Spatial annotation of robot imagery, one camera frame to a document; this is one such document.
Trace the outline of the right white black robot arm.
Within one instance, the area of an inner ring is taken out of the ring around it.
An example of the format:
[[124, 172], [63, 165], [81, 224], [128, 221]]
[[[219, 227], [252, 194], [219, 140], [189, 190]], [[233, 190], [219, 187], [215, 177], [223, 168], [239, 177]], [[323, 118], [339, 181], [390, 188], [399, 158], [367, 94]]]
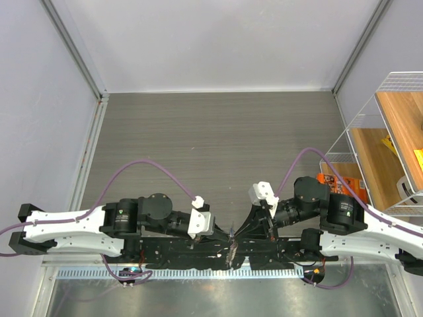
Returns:
[[[340, 256], [375, 258], [401, 264], [422, 275], [422, 229], [392, 219], [352, 196], [332, 193], [329, 186], [306, 176], [293, 184], [293, 197], [275, 198], [266, 182], [249, 190], [251, 211], [235, 233], [237, 240], [263, 240], [275, 246], [284, 262], [335, 260]], [[284, 227], [318, 218], [318, 228], [304, 229], [288, 244], [279, 237]]]

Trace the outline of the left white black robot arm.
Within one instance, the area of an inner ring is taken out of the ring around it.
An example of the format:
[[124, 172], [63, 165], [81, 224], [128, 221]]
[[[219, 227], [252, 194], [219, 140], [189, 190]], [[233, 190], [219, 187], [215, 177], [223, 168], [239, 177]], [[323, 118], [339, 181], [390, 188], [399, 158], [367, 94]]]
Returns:
[[195, 203], [191, 212], [175, 211], [169, 196], [121, 199], [92, 211], [47, 213], [32, 204], [19, 211], [23, 226], [11, 234], [9, 247], [19, 255], [49, 253], [103, 254], [137, 261], [143, 250], [143, 231], [165, 234], [197, 243], [228, 241], [229, 234], [215, 223], [209, 205]]

